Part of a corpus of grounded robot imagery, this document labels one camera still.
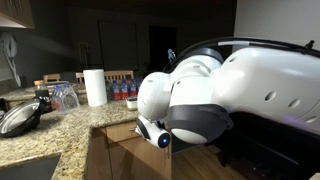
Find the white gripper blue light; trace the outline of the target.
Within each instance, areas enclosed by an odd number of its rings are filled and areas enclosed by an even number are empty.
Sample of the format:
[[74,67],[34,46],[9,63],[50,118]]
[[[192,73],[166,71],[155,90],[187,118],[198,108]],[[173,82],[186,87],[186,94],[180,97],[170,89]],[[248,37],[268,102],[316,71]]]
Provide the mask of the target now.
[[143,116],[137,118],[135,132],[155,147],[166,148],[170,144],[171,135],[156,122],[151,122]]

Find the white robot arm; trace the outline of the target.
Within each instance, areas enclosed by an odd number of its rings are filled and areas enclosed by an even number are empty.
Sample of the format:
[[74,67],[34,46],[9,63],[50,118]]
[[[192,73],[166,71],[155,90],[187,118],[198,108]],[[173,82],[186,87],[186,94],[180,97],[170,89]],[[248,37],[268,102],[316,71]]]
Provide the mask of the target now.
[[169,72],[147,75],[137,97],[135,132],[158,148],[172,136],[211,142],[233,127],[234,112],[320,133],[320,51],[311,42],[214,38],[170,64]]

